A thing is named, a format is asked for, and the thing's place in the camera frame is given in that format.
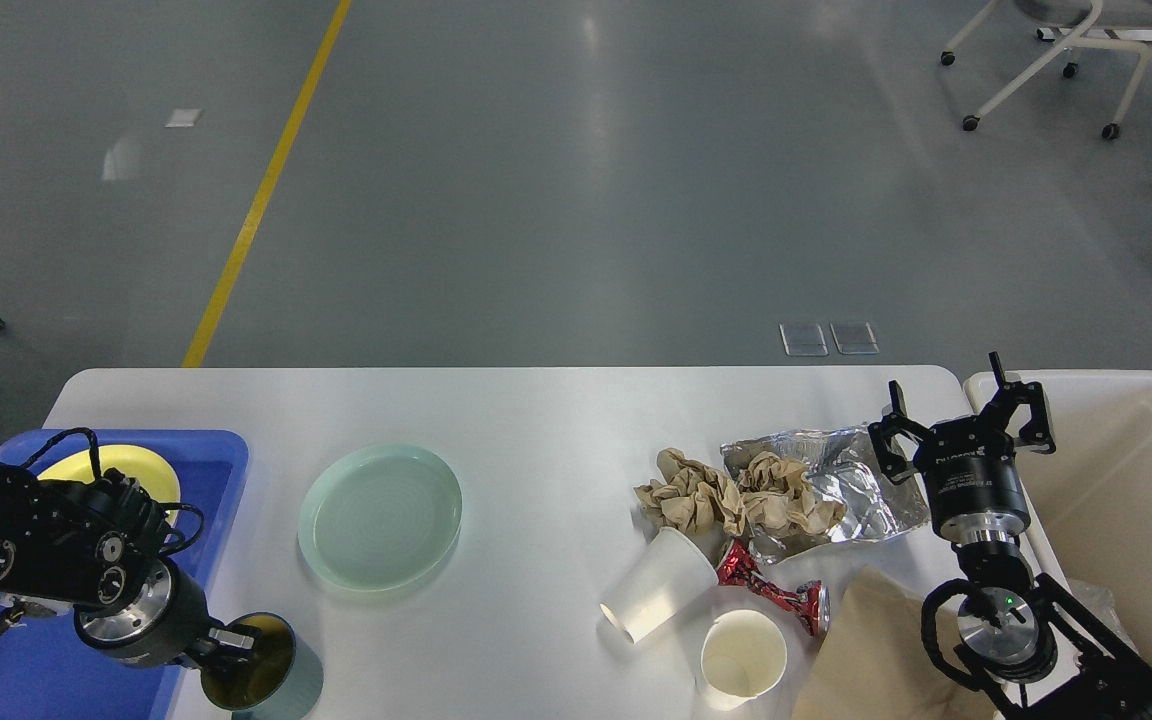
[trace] aluminum foil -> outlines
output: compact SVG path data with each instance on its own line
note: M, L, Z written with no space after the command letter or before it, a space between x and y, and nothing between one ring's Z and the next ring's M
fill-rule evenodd
M828 500L846 506L841 523L824 537L773 538L755 525L750 551L760 562L780 562L820 544L836 541L884 541L927 523L927 502L918 484L893 486L878 471L874 446L865 425L832 430L786 430L758 439L722 446L723 464L737 477L760 452L772 450L806 464L804 479Z

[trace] yellow floor line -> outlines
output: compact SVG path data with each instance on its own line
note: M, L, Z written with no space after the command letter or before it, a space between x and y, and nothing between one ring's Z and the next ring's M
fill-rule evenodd
M274 188L278 187L278 177L283 174L287 156L291 153L291 145L296 142L297 132L301 132L301 122L305 120L305 111L310 108L310 100L314 99L314 89L319 86L323 68L328 63L328 55L332 55L332 46L335 45L340 26L344 24L350 2L351 0L340 0L332 15L328 31L324 33L323 41L319 44L319 53L314 55L314 63L310 65L305 83L301 85L301 94L296 97L296 105L291 106L291 114L287 119L287 124L283 126L283 135L278 138L274 156L270 158L270 166L265 168L265 177L262 179L260 187L256 188L256 196L252 197L252 205L247 211L243 228L238 232L237 240L234 240L229 259L225 260L225 268L220 272L220 279L215 281L215 289L211 291L207 309L204 310L202 319L198 320L198 328L194 331L194 341L189 342L189 351L185 353L184 359L180 363L182 367L200 367L202 361L207 356L211 338L217 333L220 316L225 313L225 305L229 304L229 293L234 290L234 283L238 281L238 273L243 270L243 260L247 260L247 251L251 250L252 240L256 238L257 229L260 229L260 221L265 217L270 197L274 195Z

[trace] light green plate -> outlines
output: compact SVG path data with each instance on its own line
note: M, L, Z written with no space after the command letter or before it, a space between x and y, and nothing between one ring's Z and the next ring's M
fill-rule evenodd
M461 486L433 452L384 445L319 475L297 537L310 568L353 591L387 591L444 560L461 532Z

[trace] crumpled paper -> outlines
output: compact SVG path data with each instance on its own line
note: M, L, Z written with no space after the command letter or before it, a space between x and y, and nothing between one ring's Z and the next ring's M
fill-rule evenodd
M820 497L804 479L808 467L794 457L763 452L740 471L737 487L744 492L750 523L778 539L795 535L823 536L847 511L844 503Z
M772 537L819 536L844 516L841 502L819 497L803 479L806 465L793 457L764 452L740 478L689 460L668 447L657 456L664 482L634 488L647 517L689 536L707 532L718 523L732 537L744 536L749 523Z
M687 460L682 450L667 447L657 455L664 482L634 488L643 510L658 528L668 526L689 536L704 535L721 520L723 532L745 532L745 506L740 488L727 473Z

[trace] plastic bin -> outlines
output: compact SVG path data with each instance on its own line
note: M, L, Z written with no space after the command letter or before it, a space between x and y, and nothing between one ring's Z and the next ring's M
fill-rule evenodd
M1114 591L1126 631L1152 665L1152 372L1015 374L1047 393L1056 452L1022 452L1016 468L1051 546L1064 575ZM977 410L995 388L988 373L964 382Z

